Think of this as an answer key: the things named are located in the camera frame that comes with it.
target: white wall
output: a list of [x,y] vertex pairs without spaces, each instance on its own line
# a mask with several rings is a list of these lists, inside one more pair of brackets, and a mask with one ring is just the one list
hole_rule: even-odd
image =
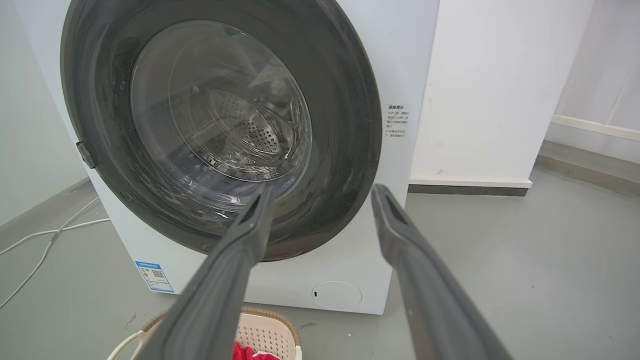
[[0,1],[0,225],[87,177],[16,8]]
[[441,0],[412,184],[528,187],[593,0]]
[[[557,115],[640,131],[639,19],[640,1],[596,2]],[[549,125],[545,138],[640,163],[640,142],[560,124]]]

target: qr code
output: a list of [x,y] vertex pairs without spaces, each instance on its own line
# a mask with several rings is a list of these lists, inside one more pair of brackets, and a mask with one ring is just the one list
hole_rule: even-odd
[[160,277],[162,279],[164,279],[164,274],[162,273],[162,271],[160,270],[151,270],[154,273],[155,277]]

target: power cord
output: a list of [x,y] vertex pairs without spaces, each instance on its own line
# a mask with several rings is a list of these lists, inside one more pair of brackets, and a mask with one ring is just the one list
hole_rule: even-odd
[[110,220],[110,218],[104,218],[104,219],[100,219],[100,220],[89,221],[89,222],[85,222],[85,223],[82,223],[82,224],[78,224],[78,225],[73,225],[73,226],[67,227],[67,225],[69,225],[69,223],[71,223],[73,220],[75,220],[86,208],[89,207],[89,205],[93,204],[98,199],[99,199],[99,197],[91,200],[91,202],[89,202],[82,209],[80,209],[80,211],[78,211],[74,216],[70,217],[69,220],[67,220],[58,230],[40,231],[39,233],[31,234],[29,236],[25,236],[23,239],[21,239],[17,243],[9,246],[7,249],[4,249],[3,251],[0,252],[0,255],[2,255],[4,253],[8,252],[9,250],[15,248],[16,246],[20,245],[21,243],[24,243],[25,241],[27,241],[27,240],[29,240],[31,238],[34,238],[35,236],[54,233],[54,235],[51,237],[51,240],[49,240],[49,244],[47,244],[47,247],[44,249],[44,253],[42,254],[42,258],[40,259],[40,261],[38,262],[36,267],[33,269],[33,271],[31,271],[31,273],[27,276],[27,278],[20,285],[18,285],[18,288],[16,288],[13,291],[13,293],[11,293],[11,295],[9,295],[9,297],[6,298],[6,300],[3,301],[2,304],[0,304],[0,309],[2,309],[9,302],[9,300],[11,300],[15,296],[15,294],[17,294],[18,291],[20,291],[20,289],[22,289],[22,287],[27,283],[27,281],[29,281],[29,279],[33,276],[33,274],[35,274],[36,271],[38,271],[38,269],[40,268],[40,265],[42,265],[42,262],[47,257],[47,254],[49,253],[49,249],[51,248],[51,245],[53,245],[54,241],[56,241],[56,239],[58,239],[58,237],[60,236],[60,233],[62,233],[65,230],[77,229],[78,227],[89,226],[89,225],[93,225],[93,224],[98,224],[99,222],[105,222],[105,221],[109,221]]

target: gray floor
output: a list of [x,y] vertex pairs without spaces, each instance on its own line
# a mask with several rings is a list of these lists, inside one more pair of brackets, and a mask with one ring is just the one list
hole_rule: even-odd
[[[406,208],[515,359],[639,358],[640,201],[542,170],[531,179],[526,198],[412,194]],[[45,203],[0,230],[0,249],[94,196],[85,184]],[[75,223],[104,217],[98,204]],[[0,258],[0,299],[48,241]],[[0,354],[104,359],[174,300],[147,290],[110,223],[70,230],[0,310]],[[269,307],[298,326],[306,360],[414,358],[395,279],[382,316]]]

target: laundry basket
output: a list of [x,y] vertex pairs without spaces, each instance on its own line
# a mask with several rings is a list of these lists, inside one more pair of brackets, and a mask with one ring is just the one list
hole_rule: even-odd
[[[109,355],[107,360],[118,359],[122,351],[138,340],[138,347],[131,360],[135,359],[142,345],[153,333],[156,325],[164,318],[166,311],[151,319],[140,331],[124,339]],[[293,324],[280,313],[243,306],[236,331],[236,341],[254,352],[270,352],[282,360],[302,360],[300,337]]]

